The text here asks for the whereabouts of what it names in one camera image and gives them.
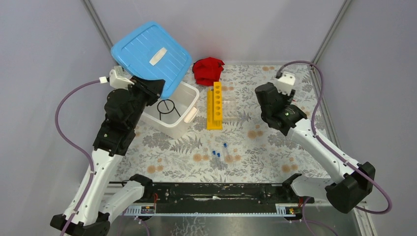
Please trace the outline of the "black wire tripod stand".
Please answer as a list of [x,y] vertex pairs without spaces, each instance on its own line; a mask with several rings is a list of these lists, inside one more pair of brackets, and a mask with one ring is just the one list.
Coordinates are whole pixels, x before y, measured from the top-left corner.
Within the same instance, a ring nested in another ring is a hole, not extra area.
[[165,123],[175,122],[181,114],[176,108],[176,104],[171,99],[164,99],[158,102],[157,111],[159,120]]

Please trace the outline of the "white plastic storage bin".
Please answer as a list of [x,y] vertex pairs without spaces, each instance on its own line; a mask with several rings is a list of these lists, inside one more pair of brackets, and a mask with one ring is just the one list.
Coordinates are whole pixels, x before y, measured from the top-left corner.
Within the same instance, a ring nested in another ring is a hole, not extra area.
[[194,86],[181,82],[170,98],[158,99],[152,106],[147,106],[140,121],[172,139],[179,139],[199,112],[196,106],[199,96]]

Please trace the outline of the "blue plastic bin lid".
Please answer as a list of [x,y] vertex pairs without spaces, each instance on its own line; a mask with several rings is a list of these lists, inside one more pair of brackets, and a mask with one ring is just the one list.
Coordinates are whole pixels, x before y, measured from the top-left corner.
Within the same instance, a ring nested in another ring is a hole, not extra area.
[[113,59],[129,74],[165,81],[161,99],[168,99],[192,63],[191,55],[160,24],[150,21],[111,48]]

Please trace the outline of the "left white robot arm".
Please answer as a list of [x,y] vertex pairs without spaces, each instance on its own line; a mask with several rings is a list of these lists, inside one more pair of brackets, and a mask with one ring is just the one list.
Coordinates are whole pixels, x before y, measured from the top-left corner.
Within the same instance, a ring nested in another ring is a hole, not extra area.
[[121,85],[113,85],[104,106],[105,118],[85,153],[89,166],[81,185],[64,213],[50,221],[62,235],[105,236],[111,223],[135,201],[155,201],[152,180],[140,174],[129,178],[121,190],[104,201],[105,190],[118,164],[135,138],[135,128],[145,107],[161,96],[165,81],[133,76]]

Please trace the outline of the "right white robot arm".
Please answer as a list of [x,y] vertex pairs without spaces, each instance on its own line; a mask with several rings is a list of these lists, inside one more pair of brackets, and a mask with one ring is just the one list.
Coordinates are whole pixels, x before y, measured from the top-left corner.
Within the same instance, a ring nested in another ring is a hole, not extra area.
[[373,190],[375,167],[360,164],[346,155],[318,130],[296,105],[292,95],[279,93],[273,83],[255,88],[261,107],[261,118],[270,128],[280,131],[306,150],[327,172],[328,178],[293,175],[282,189],[284,200],[293,203],[300,197],[328,200],[341,213],[355,208]]

